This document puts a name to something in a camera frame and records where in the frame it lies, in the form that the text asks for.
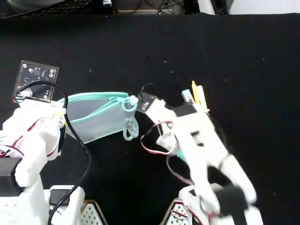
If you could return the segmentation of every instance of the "zipper pull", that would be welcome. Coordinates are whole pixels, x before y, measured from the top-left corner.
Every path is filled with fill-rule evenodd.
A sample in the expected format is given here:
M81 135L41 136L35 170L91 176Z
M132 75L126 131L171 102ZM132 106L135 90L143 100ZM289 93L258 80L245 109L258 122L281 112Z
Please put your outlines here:
M110 97L109 100L111 102L121 102L121 103L128 103L129 98L128 97Z

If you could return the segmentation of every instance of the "robotic arm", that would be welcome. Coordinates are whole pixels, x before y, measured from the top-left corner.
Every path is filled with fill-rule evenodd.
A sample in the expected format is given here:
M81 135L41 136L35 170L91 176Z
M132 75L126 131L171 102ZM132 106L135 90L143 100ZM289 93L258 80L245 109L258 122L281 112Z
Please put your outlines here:
M15 88L19 103L0 131L0 221L4 225L47 224L50 211L71 186L44 190L40 172L48 161L61 154L65 138L66 108L51 101L53 87L36 85L19 92L23 82L53 79L58 68L22 62ZM53 225L78 225L85 193L81 187L54 211Z
M182 151L190 168L193 186L180 191L179 197L203 225L262 225L255 189L236 158L218 137L210 120L206 104L186 104L172 110L165 101L144 93L145 103L138 110L154 123L172 121L172 127L162 124L163 133L157 140L168 151ZM213 166L227 176L232 185L213 188L208 182L207 168Z

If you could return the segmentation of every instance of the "wire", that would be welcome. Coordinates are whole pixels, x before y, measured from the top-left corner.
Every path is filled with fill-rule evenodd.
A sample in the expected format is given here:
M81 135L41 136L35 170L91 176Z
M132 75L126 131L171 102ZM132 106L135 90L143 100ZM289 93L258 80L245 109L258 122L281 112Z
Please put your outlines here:
M144 86L142 86L140 94L139 94L141 96L141 103L142 104L144 103L144 89L148 86L153 87L153 92L154 92L154 95L155 95L155 85L153 83L146 83Z
M5 144L0 144L0 146L5 146L10 148L8 151L6 151L6 153L4 154L5 156L9 153L9 151L14 150L16 152L18 152L22 157L24 156L24 153L21 152L18 148L14 147L14 146L10 146L10 145L5 145Z
M198 222L199 222L199 224L200 225L203 225L203 223L201 222L201 220L199 219L199 217L192 211L192 210L190 210L185 204L184 204L184 202L183 201L173 201L175 204L181 204L181 205L183 205L191 214L192 214L192 216L194 216L197 220L198 220Z
M20 91L23 91L31 86L35 86L35 85L39 85L39 84L46 84L46 85L51 85L57 89L59 89L65 99L64 101L64 105L63 107L67 109L67 106L68 106L68 95L66 94L66 92L63 90L63 88L61 86L59 86L58 84L54 83L54 82L50 82L50 81L35 81L35 82L31 82L31 83L28 83L22 87L20 87L18 90L17 90L17 93L20 92ZM78 182L62 197L62 199L54 206L54 208L51 210L50 214L49 214L49 218L48 218L48 222L47 224L48 225L51 225L51 221L52 221L52 218L56 212L56 210L61 206L61 204L67 200L71 194L82 184L82 182L86 179L87 177L87 174L90 170L90 167L91 167L91 153L89 151L89 149L86 147L86 145L84 144L84 142L81 140L81 138L79 137L79 135L76 133L76 131L74 130L69 118L68 118L68 114L66 113L65 114L65 120L66 120L66 123L69 127L69 129L71 130L72 134L75 136L76 140L79 142L80 146L83 148L83 150L85 151L87 157L88 157L88 165L87 165L87 168L85 170L85 172L83 173L83 175L81 176L81 178L78 180Z
M180 14L182 14L183 5L182 5L182 2L179 2L178 0L167 0L167 1L163 0L163 2L160 4L160 6L158 8L158 14L159 14L159 12L163 12L164 9L167 9L170 13L172 13L174 15L173 11L170 11L169 7L176 6L176 5L179 5L181 7Z
M40 121L41 119L42 119L42 118L40 118L40 119L38 119L37 121L35 121L35 122L31 125L31 127L27 129L27 131L31 131L31 130L35 127L35 125L37 124L37 122ZM18 144L18 142L19 142L22 138L23 138L23 135L20 136L20 137L13 143L12 146L13 146L13 147L16 147L16 145Z
M165 159L167 167L169 169L169 171L171 172L171 174L173 174L175 177L177 177L179 180L181 180L182 182L188 184L188 185L194 185L193 181L191 181L190 179L184 178L183 176L181 176L179 173L175 172L171 166L170 166L170 158L173 157L174 155L168 155L167 158Z
M148 151L149 153L152 153L152 154L160 154L160 155L169 155L169 154L171 154L171 153L176 149L177 145L174 145L174 147L172 148L172 150L170 150L169 152L163 152L163 151L157 151L157 150L151 150L151 149L148 149L148 148L145 147L145 145L143 144L143 139L144 139L144 137L146 137L146 136L153 130L153 128L157 127L158 125L164 124L164 123L168 124L168 123L173 123L173 122L172 122L172 121L162 121L162 122L156 123L156 124L154 124L154 125L149 129L149 131L148 131L145 135L141 136L141 145L142 145L142 147L143 147L146 151Z
M185 220L185 219L188 218L185 214L183 214L183 213L181 213L181 212L177 212L176 210L172 210L172 211L171 211L171 214L172 214L172 216L174 216L174 217L175 217L176 219L178 219L178 220Z
M138 3L138 5L137 5L137 7L135 8L135 10L134 10L134 11L132 11L132 12L130 12L130 13L123 13L123 12L120 12L120 11L118 11L118 13L121 13L121 14L123 14L123 15L130 15L130 14L136 13L136 12L137 12L137 10L139 10L139 9L140 9L140 7L141 7L141 4L142 4L142 0L140 0L140 1L139 1L139 3Z

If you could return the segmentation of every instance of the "circuit board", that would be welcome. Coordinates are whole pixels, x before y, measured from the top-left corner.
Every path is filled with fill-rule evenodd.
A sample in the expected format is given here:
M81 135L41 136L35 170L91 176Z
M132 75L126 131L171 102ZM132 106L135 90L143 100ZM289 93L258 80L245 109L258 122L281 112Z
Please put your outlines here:
M141 113L146 113L147 109L152 105L154 100L157 98L155 95L141 92L138 94L139 99L136 110Z
M14 94L23 85L34 81L50 81L55 83L58 70L58 67L23 60L20 65ZM50 103L52 100L54 87L41 84L32 86L28 90L32 91L32 96L28 97L28 99Z

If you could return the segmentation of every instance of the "table surface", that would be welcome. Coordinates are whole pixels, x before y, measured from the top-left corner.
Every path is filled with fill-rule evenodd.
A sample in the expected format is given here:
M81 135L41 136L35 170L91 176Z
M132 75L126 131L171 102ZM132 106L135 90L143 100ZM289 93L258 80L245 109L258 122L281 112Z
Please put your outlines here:
M204 86L218 120L257 191L265 224L288 224L297 209L300 16L117 16L1 20L0 122L11 103L21 60L60 67L57 83L69 95L91 91L137 94L156 85L169 105L182 104L191 80ZM151 125L137 113L140 132ZM155 136L149 147L155 148ZM163 156L139 140L115 134L88 145L92 170L83 184L112 225L158 224L184 184ZM63 155L46 165L44 186L72 184L86 157L68 137ZM186 166L172 161L179 172ZM210 170L211 181L220 177Z

